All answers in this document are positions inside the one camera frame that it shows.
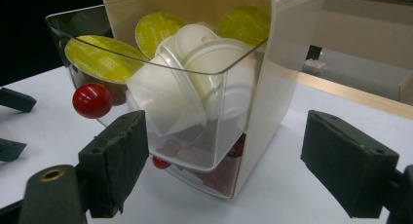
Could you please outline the light wooden ledge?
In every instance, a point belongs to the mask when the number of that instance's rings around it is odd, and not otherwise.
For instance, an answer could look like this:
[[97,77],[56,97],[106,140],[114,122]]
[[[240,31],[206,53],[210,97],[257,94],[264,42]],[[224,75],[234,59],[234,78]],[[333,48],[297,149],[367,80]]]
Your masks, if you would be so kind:
[[376,94],[366,93],[303,72],[298,73],[295,81],[326,93],[344,97],[360,104],[413,120],[413,106],[411,105],[387,99]]

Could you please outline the white coffee capsule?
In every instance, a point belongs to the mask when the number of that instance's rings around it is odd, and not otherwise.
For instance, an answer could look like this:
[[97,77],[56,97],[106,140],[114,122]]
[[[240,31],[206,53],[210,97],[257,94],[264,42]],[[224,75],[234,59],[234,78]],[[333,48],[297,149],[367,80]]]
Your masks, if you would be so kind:
[[182,61],[209,121],[244,115],[255,88],[256,58],[235,39],[202,44]]
[[137,106],[145,111],[151,132],[159,137],[207,124],[195,88],[178,60],[167,53],[145,63],[127,86]]
[[187,24],[172,36],[164,39],[156,49],[156,55],[162,47],[168,48],[176,58],[184,59],[189,53],[206,42],[218,39],[218,35],[202,24]]

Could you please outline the green lid coffee capsule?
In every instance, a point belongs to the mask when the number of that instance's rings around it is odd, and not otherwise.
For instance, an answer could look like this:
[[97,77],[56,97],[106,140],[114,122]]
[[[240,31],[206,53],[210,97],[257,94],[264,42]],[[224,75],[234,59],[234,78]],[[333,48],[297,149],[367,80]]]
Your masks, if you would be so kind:
[[222,17],[217,34],[255,47],[268,38],[270,27],[271,17],[265,11],[254,6],[240,6]]
[[165,39],[187,24],[186,19],[171,13],[148,14],[141,18],[135,27],[136,44],[146,56],[152,58]]

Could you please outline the cream drawer cabinet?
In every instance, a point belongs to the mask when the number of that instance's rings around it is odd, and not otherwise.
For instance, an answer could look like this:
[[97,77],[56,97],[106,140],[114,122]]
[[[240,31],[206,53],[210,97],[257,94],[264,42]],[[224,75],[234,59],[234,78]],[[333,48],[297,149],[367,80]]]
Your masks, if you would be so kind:
[[120,32],[130,32],[134,21],[155,12],[201,23],[216,34],[222,17],[240,6],[257,7],[271,17],[268,38],[251,47],[257,58],[257,82],[232,198],[238,195],[287,112],[296,87],[294,79],[304,64],[323,4],[324,0],[103,0]]

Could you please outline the brown capsule with green lid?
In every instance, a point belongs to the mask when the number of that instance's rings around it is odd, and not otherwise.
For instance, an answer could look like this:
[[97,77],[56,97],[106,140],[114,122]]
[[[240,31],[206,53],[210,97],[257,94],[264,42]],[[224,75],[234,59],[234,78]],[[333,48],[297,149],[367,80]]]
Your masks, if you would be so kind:
[[114,106],[126,102],[126,82],[148,61],[137,48],[100,35],[70,39],[64,54],[74,86],[101,84],[110,92]]

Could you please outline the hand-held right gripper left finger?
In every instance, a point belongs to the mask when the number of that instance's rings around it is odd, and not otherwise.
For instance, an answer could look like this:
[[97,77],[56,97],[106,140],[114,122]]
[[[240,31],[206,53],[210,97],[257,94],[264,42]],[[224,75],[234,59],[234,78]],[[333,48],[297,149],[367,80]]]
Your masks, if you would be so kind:
[[112,218],[123,212],[148,157],[143,110],[118,117],[78,154],[80,171],[90,180],[92,218]]

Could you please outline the clear drawer with large red knob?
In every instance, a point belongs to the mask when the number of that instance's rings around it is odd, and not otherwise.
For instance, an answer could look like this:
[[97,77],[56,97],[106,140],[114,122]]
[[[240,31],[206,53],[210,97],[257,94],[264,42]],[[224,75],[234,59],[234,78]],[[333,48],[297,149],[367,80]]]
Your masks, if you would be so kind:
[[[140,50],[135,41],[135,27],[138,22],[139,19],[133,22],[130,32],[120,32],[109,17],[107,7],[103,5],[53,14],[46,18],[46,24],[51,29],[61,59],[68,71],[69,62],[65,57],[64,48],[70,39],[82,35],[100,35],[120,40]],[[166,47],[162,47],[160,53],[167,53],[175,57]],[[255,56],[251,47],[249,47],[249,53]],[[146,57],[148,58],[146,63],[154,58]],[[182,65],[183,59],[176,59],[188,76],[188,71]],[[97,119],[104,125],[110,124],[115,118],[126,113],[142,110],[135,103],[129,89],[126,91],[126,102],[114,106],[110,92],[97,83],[75,87],[72,104],[75,111],[81,116]],[[217,118],[212,121],[206,118],[204,127],[194,126],[162,137],[151,132],[146,119],[149,151],[153,156],[178,167],[210,171],[217,167],[230,148],[245,132],[250,107],[251,102],[247,112],[238,118],[228,120]]]

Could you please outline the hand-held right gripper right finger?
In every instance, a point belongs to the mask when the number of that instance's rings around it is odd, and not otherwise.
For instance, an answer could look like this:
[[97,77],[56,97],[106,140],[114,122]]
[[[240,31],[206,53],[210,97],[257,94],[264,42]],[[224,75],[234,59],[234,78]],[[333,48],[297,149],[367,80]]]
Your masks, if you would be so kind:
[[377,218],[398,154],[346,121],[308,112],[300,159],[351,217]]

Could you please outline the clear drawer with small red knob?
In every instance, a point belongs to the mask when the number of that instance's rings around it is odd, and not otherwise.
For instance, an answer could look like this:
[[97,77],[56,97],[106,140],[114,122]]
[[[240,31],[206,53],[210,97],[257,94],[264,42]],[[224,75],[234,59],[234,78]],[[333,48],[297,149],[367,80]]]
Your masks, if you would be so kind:
[[210,172],[198,172],[174,166],[160,158],[152,157],[155,168],[165,169],[170,174],[188,185],[210,195],[231,199],[234,195],[241,158],[230,158],[227,155]]

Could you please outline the red coffee capsule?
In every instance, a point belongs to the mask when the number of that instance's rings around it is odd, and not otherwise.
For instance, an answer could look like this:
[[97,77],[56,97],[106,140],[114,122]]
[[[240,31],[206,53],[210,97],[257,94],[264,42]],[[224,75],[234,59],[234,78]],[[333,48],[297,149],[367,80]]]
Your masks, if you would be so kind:
[[243,154],[245,138],[246,135],[243,133],[232,146],[232,148],[228,151],[227,157],[239,158]]

